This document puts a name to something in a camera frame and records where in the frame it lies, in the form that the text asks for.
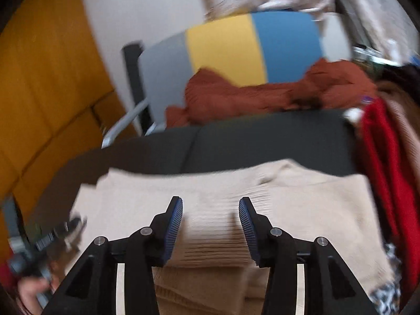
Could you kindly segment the person's left hand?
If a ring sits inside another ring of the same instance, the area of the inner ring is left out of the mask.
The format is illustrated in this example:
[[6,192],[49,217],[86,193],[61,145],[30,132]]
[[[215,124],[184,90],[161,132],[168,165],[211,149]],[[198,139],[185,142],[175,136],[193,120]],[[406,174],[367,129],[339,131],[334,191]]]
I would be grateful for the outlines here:
[[52,280],[48,281],[43,277],[24,277],[18,283],[19,309],[23,314],[42,314],[43,308],[37,299],[37,294],[45,291],[55,292],[60,285],[60,279],[53,275]]

